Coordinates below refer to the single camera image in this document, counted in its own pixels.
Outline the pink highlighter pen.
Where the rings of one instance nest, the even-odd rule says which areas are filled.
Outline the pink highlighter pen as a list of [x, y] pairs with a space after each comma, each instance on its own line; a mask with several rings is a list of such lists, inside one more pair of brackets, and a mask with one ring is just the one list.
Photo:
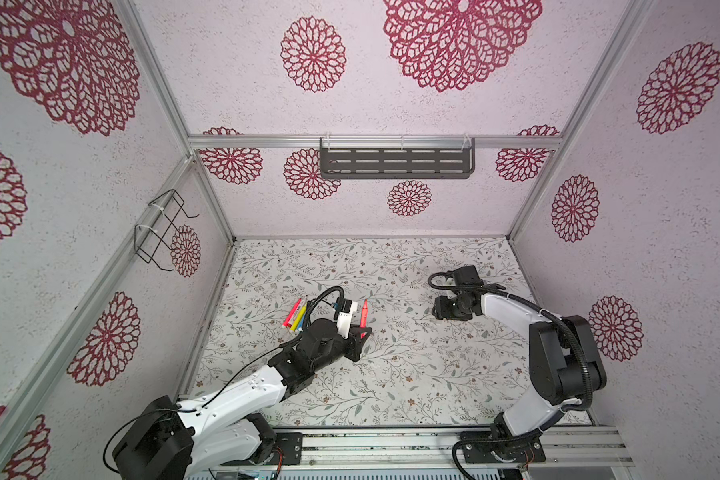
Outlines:
[[361, 309], [361, 318], [360, 318], [360, 324], [359, 324], [359, 326], [361, 328], [365, 328], [367, 326], [368, 315], [369, 315], [369, 302], [366, 299], [363, 301], [363, 305], [362, 305], [362, 309]]

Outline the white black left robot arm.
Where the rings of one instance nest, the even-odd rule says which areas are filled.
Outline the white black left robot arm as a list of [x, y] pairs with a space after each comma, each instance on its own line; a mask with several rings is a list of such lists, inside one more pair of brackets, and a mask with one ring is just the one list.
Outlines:
[[214, 393], [153, 400], [110, 437], [103, 462], [123, 479], [185, 479], [226, 462], [262, 463], [277, 438], [262, 410], [300, 393], [337, 360], [359, 361], [372, 332], [361, 325], [341, 331], [318, 319], [265, 352], [266, 364]]

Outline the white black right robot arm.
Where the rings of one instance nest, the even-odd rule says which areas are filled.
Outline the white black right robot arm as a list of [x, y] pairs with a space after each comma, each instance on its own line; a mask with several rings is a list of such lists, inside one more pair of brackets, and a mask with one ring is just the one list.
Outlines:
[[590, 408], [607, 374], [590, 323], [578, 315], [559, 316], [531, 300], [489, 284], [474, 266], [437, 272], [427, 279], [440, 291], [432, 315], [438, 320], [493, 318], [528, 346], [531, 386], [487, 432], [466, 434], [452, 447], [455, 462], [491, 458], [498, 462], [542, 462], [540, 438], [569, 412]]

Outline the blue highlighter pen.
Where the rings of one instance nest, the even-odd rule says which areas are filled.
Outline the blue highlighter pen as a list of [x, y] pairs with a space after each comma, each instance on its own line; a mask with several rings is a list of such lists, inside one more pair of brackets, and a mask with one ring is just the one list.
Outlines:
[[307, 328], [308, 320], [309, 320], [309, 315], [307, 314], [307, 312], [304, 312], [304, 315], [302, 316], [302, 319], [301, 319], [299, 327], [298, 327], [299, 333], [303, 332]]

